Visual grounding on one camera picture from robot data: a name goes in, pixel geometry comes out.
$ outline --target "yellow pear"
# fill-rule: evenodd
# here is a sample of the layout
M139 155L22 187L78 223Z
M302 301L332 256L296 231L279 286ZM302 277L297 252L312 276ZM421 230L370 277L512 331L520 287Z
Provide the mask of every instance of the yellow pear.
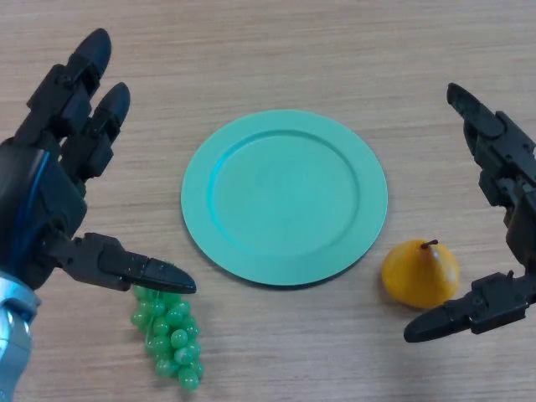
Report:
M433 308L456 293L460 266L451 251L437 240L410 240L387 254L382 264L382 281L398 302Z

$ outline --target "wooden table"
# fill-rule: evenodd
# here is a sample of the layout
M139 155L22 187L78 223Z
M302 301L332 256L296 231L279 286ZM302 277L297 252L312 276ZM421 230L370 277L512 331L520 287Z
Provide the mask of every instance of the wooden table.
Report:
M481 336L406 344L415 312L393 303L379 267L400 241L438 238L462 268L460 295L495 271L521 272L503 211L478 186L455 81L536 132L536 3L527 0L0 1L0 135L49 67L93 28L131 112L81 231L174 261L198 283L206 377L195 396L157 379L129 323L130 294L72 281L39 290L35 348L17 401L452 401L536 399L536 315ZM178 207L195 149L218 127L270 108L315 111L358 132L389 180L389 217L357 266L321 286L273 291L215 269Z

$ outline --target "robotic fingertip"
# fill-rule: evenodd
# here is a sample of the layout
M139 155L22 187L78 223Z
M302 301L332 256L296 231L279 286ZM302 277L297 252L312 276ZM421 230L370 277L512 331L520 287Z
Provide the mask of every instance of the robotic fingertip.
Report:
M110 35L103 28L96 29L78 45L75 53L89 59L102 77L111 56Z
M102 98L97 106L97 110L106 109L110 111L117 118L119 125L121 125L126 119L130 104L131 92L124 82L120 82Z

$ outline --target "pear stem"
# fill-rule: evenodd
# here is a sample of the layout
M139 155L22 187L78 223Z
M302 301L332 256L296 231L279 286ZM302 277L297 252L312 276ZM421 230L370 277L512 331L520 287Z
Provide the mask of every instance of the pear stem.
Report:
M422 245L420 245L420 248L421 249L427 249L428 247L430 247L431 245L438 245L439 244L439 241L437 240L431 240L431 241L428 241L426 243L423 243Z

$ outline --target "grape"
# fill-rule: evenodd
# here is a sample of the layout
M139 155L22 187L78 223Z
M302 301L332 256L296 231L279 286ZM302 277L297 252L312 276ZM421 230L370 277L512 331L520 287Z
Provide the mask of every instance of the grape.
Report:
M183 322L181 323L181 326L188 327L190 325L193 325L193 326L196 325L195 318L193 318L192 316L187 316L183 318Z
M163 358L157 361L155 369L160 377L171 377L178 371L178 364L172 359Z
M191 363L189 367L198 375L199 379L204 376L204 366L198 360Z
M186 346L188 343L188 334L183 329L173 331L171 334L171 346L176 349L180 349Z
M152 314L152 301L140 300L137 305L138 310Z
M181 295L178 293L168 293L164 292L162 294L162 300L166 303L167 307L173 307L174 305L181 302Z
M172 307L166 314L166 321L170 326L178 327L183 322L183 314L178 308Z
M186 348L192 353L193 358L198 358L201 354L201 347L195 341L190 342L188 345L186 345Z
M166 352L171 348L171 343L169 342L169 337L166 335L158 335L152 340L152 348L154 353Z
M183 329L188 334L188 339L195 339L199 335L199 328L195 325L187 325Z
M193 363L192 351L187 348L180 348L175 352L175 361L182 366Z
M145 300L156 300L158 297L158 291L155 291L154 289L145 289Z
M190 303L183 300L178 304L174 304L172 308L177 308L184 317L186 317L190 313Z
M149 316L142 310L136 310L131 315L131 322L138 328L143 328L149 322Z
M145 298L145 288L141 286L133 286L132 291L137 300L142 300Z
M169 332L169 324L164 317L156 317L152 324L152 332L155 335L166 335Z
M165 350L163 352L156 352L152 355L152 360L154 360L155 363L160 360L173 360L173 358L174 356L171 349Z
M187 391L194 391L199 386L198 375L191 368L181 368L178 371L178 380Z
M152 314L155 317L163 316L166 313L166 303L162 300L155 300L152 302Z

